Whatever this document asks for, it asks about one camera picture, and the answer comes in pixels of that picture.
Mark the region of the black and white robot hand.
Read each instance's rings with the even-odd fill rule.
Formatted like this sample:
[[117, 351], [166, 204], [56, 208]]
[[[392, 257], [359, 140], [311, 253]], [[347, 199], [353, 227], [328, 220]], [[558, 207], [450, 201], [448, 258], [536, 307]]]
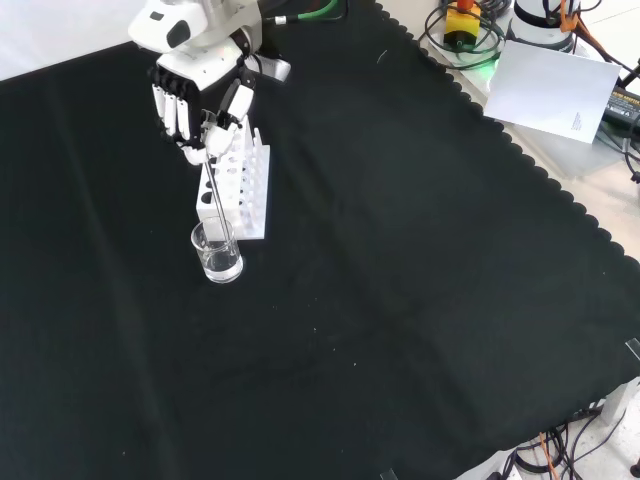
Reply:
[[[190, 164], [221, 158], [244, 128], [254, 99], [255, 81], [245, 66], [250, 53], [248, 32], [240, 28], [215, 45], [179, 47], [150, 69], [157, 125]], [[206, 113], [202, 96], [225, 81], [217, 111]]]

